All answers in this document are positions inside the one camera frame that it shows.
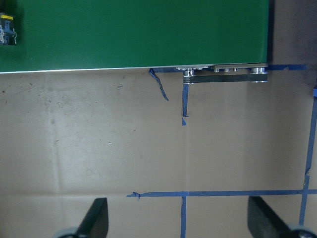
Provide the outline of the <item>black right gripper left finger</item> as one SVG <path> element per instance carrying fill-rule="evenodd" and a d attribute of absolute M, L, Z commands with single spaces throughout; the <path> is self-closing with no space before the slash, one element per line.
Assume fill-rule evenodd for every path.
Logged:
<path fill-rule="evenodd" d="M 75 232 L 76 238 L 106 238 L 108 234 L 107 198 L 96 198 Z"/>

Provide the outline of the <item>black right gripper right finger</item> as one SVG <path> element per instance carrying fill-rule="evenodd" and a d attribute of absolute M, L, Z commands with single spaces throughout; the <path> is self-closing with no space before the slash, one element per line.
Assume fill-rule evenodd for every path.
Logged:
<path fill-rule="evenodd" d="M 281 238 L 291 232 L 260 196 L 248 198 L 247 226 L 253 238 Z"/>

